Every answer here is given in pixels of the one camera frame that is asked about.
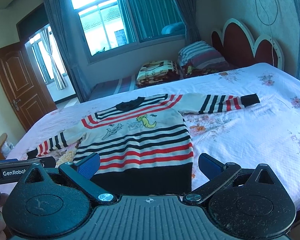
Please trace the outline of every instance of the sweater cuff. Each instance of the sweater cuff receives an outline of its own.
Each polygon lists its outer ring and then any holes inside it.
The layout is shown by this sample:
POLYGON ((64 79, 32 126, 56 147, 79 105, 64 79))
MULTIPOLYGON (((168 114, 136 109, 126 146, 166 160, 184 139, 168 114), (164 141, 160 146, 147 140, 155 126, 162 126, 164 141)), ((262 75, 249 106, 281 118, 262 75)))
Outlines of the sweater cuff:
POLYGON ((247 107, 247 106, 260 103, 260 100, 257 94, 252 94, 252 95, 241 97, 241 103, 244 105, 244 107, 247 107))
POLYGON ((36 148, 30 152, 27 152, 27 155, 28 155, 28 160, 36 158, 38 155, 38 149, 36 148))

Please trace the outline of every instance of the red headboard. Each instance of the red headboard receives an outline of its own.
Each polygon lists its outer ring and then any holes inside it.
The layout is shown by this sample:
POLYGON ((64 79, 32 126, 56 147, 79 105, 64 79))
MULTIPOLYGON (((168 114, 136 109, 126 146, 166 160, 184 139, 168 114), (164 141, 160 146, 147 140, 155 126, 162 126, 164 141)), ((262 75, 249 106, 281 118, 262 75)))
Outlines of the red headboard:
POLYGON ((265 34, 254 41, 249 29, 236 19, 229 19, 222 32, 214 30, 211 40, 213 47, 225 57, 226 61, 237 67, 265 62, 284 70, 284 57, 277 41, 265 34))

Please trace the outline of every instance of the electrical cord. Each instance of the electrical cord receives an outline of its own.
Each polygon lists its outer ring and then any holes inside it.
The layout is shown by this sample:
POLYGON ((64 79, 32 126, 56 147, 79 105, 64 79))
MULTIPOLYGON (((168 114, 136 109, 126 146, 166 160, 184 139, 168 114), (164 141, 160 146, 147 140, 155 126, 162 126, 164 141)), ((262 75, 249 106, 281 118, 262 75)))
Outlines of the electrical cord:
POLYGON ((269 17, 269 14, 267 13, 266 9, 264 8, 264 6, 263 6, 261 0, 259 0, 259 2, 260 2, 260 5, 261 5, 262 9, 265 11, 265 13, 266 13, 266 15, 267 15, 268 23, 269 23, 269 24, 266 24, 266 23, 264 23, 264 22, 261 20, 261 18, 260 18, 260 16, 259 16, 259 12, 258 12, 257 0, 255 0, 257 16, 258 16, 260 22, 261 22, 263 25, 269 26, 269 27, 270 27, 272 65, 274 66, 274 54, 273 54, 273 50, 274 50, 275 48, 274 48, 274 42, 273 42, 273 35, 272 35, 272 28, 271 28, 271 26, 276 22, 276 20, 277 20, 277 18, 278 18, 278 14, 279 14, 279 6, 278 6, 278 3, 277 3, 277 0, 274 0, 274 2, 275 2, 275 4, 276 4, 276 7, 277 7, 277 11, 276 11, 276 15, 275 15, 274 21, 273 21, 272 23, 270 23, 270 17, 269 17))

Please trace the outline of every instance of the window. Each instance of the window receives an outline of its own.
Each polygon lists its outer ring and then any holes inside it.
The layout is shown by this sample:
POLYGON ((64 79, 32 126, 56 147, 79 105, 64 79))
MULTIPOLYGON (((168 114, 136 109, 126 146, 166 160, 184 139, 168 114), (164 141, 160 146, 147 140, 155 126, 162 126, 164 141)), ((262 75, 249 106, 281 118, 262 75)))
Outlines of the window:
POLYGON ((141 44, 185 33, 185 26, 172 0, 71 2, 90 56, 131 43, 141 44))
MULTIPOLYGON (((53 37, 51 27, 48 26, 48 30, 50 33, 50 40, 52 43, 52 57, 59 69, 60 73, 66 75, 66 70, 63 65, 59 49, 57 47, 56 41, 53 37)), ((38 67, 40 69, 41 75, 44 79, 45 83, 51 83, 54 81, 53 71, 52 71, 52 64, 50 56, 48 55, 47 51, 45 50, 43 43, 41 41, 40 33, 35 35, 33 38, 30 39, 30 44, 32 47, 33 54, 37 61, 38 67)))

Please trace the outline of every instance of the sweater collar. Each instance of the sweater collar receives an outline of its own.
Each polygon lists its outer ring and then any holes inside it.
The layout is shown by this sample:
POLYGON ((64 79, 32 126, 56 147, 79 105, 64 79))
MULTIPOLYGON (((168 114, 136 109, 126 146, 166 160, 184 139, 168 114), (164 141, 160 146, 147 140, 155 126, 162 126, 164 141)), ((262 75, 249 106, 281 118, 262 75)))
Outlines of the sweater collar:
POLYGON ((140 106, 143 103, 144 100, 145 100, 145 98, 138 97, 135 100, 131 100, 129 102, 122 102, 120 104, 117 104, 115 107, 119 111, 127 112, 127 111, 131 111, 133 109, 136 109, 138 106, 140 106))

